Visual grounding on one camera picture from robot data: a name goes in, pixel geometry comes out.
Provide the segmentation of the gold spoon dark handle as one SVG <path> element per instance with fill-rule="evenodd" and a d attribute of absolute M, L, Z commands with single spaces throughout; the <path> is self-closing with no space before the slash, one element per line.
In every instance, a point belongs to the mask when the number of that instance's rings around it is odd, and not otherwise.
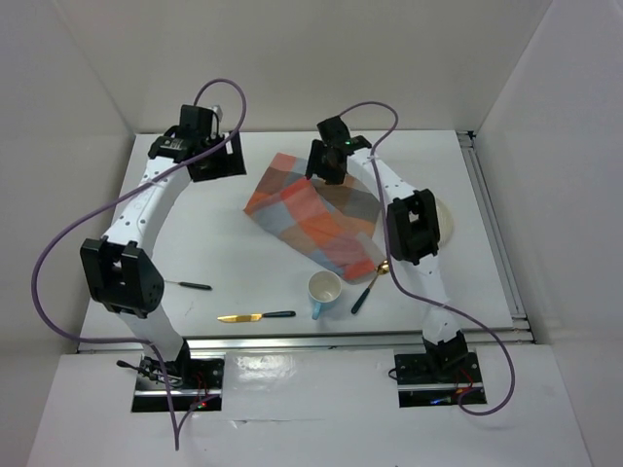
<path fill-rule="evenodd" d="M 362 306 L 364 305 L 365 301 L 367 300 L 372 288 L 374 287 L 375 283 L 377 282 L 378 278 L 389 273 L 389 265 L 388 265 L 388 260 L 384 260 L 382 263 L 380 263 L 376 269 L 375 272 L 375 276 L 373 277 L 373 279 L 370 281 L 370 283 L 368 284 L 368 286 L 364 289 L 364 291 L 362 292 L 362 294 L 359 296 L 359 298 L 356 300 L 356 302 L 353 304 L 353 306 L 350 309 L 350 313 L 351 314 L 357 314 L 359 312 L 359 310 L 362 308 Z"/>

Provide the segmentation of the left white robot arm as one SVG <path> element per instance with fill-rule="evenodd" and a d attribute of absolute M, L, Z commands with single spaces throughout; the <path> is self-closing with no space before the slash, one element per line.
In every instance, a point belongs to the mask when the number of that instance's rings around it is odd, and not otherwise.
<path fill-rule="evenodd" d="M 191 184 L 246 172 L 240 138 L 221 132 L 222 110 L 184 105 L 179 123 L 150 147 L 140 193 L 99 239 L 80 249 L 92 299 L 118 315 L 144 342 L 147 358 L 171 388 L 191 379 L 187 342 L 162 306 L 165 280 L 152 261 L 157 237 L 181 193 Z"/>

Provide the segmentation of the blue mug white inside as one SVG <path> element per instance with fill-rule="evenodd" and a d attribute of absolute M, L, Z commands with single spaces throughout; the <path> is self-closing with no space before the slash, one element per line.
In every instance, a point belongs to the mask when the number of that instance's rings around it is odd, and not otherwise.
<path fill-rule="evenodd" d="M 342 280 L 332 271 L 313 274 L 308 281 L 308 296 L 312 305 L 311 319 L 318 320 L 323 313 L 333 310 L 342 294 Z"/>

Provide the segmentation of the checkered orange blue cloth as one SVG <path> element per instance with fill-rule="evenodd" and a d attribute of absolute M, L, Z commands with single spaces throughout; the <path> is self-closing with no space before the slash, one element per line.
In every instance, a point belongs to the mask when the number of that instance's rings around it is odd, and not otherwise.
<path fill-rule="evenodd" d="M 303 159 L 276 154 L 244 212 L 321 267 L 359 282 L 385 259 L 373 240 L 380 203 L 350 175 L 342 185 L 306 178 L 306 165 Z"/>

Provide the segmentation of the cream white plate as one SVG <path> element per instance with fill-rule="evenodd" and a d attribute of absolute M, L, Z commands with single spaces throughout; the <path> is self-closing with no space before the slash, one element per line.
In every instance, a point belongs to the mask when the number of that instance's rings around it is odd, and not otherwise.
<path fill-rule="evenodd" d="M 449 207 L 440 198 L 436 198 L 435 202 L 440 232 L 439 247 L 444 247 L 452 238 L 455 223 Z"/>

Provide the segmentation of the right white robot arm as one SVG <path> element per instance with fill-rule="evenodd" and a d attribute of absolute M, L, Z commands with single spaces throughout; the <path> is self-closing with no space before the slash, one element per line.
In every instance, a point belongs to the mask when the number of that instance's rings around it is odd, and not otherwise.
<path fill-rule="evenodd" d="M 422 286 L 424 368 L 432 379 L 448 380 L 464 364 L 468 349 L 460 325 L 448 310 L 438 258 L 441 232 L 434 194 L 404 181 L 372 153 L 365 137 L 350 134 L 341 117 L 328 118 L 316 127 L 319 137 L 311 143 L 306 176 L 339 185 L 349 174 L 379 200 L 385 209 L 386 255 Z"/>

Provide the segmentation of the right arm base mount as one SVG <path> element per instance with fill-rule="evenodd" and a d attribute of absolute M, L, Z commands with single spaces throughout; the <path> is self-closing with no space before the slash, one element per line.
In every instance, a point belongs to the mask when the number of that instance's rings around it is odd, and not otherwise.
<path fill-rule="evenodd" d="M 473 351 L 445 373 L 434 370 L 425 353 L 398 353 L 387 375 L 396 382 L 401 409 L 456 406 L 460 396 L 466 406 L 487 403 L 479 360 Z"/>

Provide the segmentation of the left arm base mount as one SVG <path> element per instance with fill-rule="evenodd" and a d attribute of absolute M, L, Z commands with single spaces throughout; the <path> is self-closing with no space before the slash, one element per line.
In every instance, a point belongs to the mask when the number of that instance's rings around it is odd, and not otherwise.
<path fill-rule="evenodd" d="M 160 367 L 152 360 L 142 358 L 139 364 L 118 360 L 116 365 L 135 372 L 132 397 L 133 413 L 164 413 L 168 411 L 165 380 Z M 192 360 L 186 379 L 169 378 L 172 405 L 176 412 L 193 409 L 197 412 L 220 412 L 225 373 L 223 357 Z"/>

